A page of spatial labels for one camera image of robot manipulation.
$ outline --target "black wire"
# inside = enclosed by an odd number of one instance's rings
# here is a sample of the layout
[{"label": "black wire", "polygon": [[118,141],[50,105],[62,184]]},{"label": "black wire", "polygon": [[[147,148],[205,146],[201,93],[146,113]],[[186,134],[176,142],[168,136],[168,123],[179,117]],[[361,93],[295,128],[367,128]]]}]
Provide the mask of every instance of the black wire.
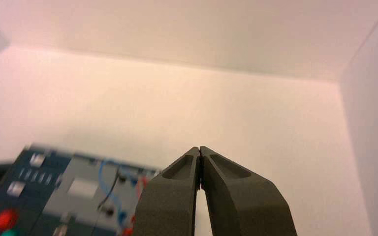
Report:
[{"label": "black wire", "polygon": [[106,200],[108,200],[109,196],[112,194],[112,191],[114,191],[114,187],[115,187],[115,184],[117,183],[118,179],[120,178],[120,168],[118,167],[117,168],[117,172],[115,174],[115,180],[114,182],[112,183],[112,186],[111,186],[111,189],[109,190],[108,194],[106,195],[106,197],[99,203],[98,205],[98,209],[100,209],[100,207],[106,202]]}]

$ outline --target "white button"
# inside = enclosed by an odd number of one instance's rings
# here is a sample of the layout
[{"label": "white button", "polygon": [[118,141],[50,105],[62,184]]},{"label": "white button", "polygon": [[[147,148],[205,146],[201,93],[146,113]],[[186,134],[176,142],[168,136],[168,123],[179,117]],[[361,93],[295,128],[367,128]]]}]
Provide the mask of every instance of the white button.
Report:
[{"label": "white button", "polygon": [[34,167],[40,167],[44,162],[45,156],[43,154],[34,153],[30,160],[30,165]]},{"label": "white button", "polygon": [[8,195],[19,197],[24,187],[25,187],[25,183],[14,181],[10,184],[6,192],[8,193]]}]

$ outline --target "circuit board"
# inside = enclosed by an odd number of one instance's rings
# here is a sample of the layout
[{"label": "circuit board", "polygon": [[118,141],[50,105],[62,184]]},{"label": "circuit board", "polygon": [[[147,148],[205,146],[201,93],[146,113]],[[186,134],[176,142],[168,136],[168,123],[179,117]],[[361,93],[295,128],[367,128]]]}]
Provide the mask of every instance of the circuit board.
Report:
[{"label": "circuit board", "polygon": [[24,149],[0,181],[0,236],[126,236],[141,192],[159,170]]}]

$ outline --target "gray panel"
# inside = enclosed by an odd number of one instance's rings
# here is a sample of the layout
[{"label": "gray panel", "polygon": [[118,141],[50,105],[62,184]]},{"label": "gray panel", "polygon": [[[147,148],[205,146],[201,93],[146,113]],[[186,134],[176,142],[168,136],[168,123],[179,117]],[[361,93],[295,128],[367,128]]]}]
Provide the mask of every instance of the gray panel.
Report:
[{"label": "gray panel", "polygon": [[[54,216],[61,217],[64,214],[71,214],[76,217],[76,221],[98,226],[104,229],[117,230],[118,224],[118,211],[114,201],[109,198],[105,203],[106,206],[112,206],[115,208],[114,215],[107,216],[105,213],[99,213],[97,211],[98,204],[105,198],[106,193],[98,186],[95,194],[92,198],[89,195],[76,194],[72,195],[69,190],[75,179],[80,181],[89,181],[98,183],[98,172],[100,169],[100,162],[92,163],[83,158],[72,158],[66,171],[63,174],[63,179],[57,190],[53,192],[47,205],[44,208],[44,212]],[[116,166],[105,165],[103,168],[103,178],[108,186],[112,185],[116,174]],[[130,174],[137,174],[136,171],[129,171]],[[134,215],[135,206],[137,205],[137,193],[135,187],[130,181],[124,183],[117,183],[113,194],[119,196],[122,202],[122,211],[125,211],[127,218],[124,222],[127,225],[130,222],[131,217]]]}]

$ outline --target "cable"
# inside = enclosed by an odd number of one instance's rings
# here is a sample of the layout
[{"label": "cable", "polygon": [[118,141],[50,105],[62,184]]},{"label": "cable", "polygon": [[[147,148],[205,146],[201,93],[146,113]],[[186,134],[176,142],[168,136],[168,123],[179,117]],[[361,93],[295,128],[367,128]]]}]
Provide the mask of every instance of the cable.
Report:
[{"label": "cable", "polygon": [[114,190],[115,184],[118,182],[119,170],[120,169],[117,168],[117,173],[115,174],[114,183],[112,184],[111,189],[109,190],[109,192],[106,194],[106,197],[99,203],[98,209],[106,202],[106,200],[108,200],[109,196],[112,194],[112,191]]},{"label": "cable", "polygon": [[102,161],[101,165],[100,165],[100,168],[99,168],[99,174],[98,174],[98,180],[99,180],[99,185],[101,187],[101,189],[105,192],[106,194],[106,197],[105,199],[101,202],[102,204],[106,202],[106,200],[108,200],[108,198],[112,198],[115,206],[117,207],[118,211],[121,210],[121,200],[118,198],[117,195],[115,194],[112,194],[112,191],[114,190],[114,187],[115,187],[115,184],[117,183],[118,181],[118,176],[119,176],[119,168],[117,169],[117,173],[115,174],[115,179],[114,179],[114,183],[112,184],[111,188],[108,190],[108,186],[106,185],[105,181],[103,180],[103,176],[102,176],[102,171],[103,171],[103,167],[108,164],[108,163],[112,163],[111,161]]}]

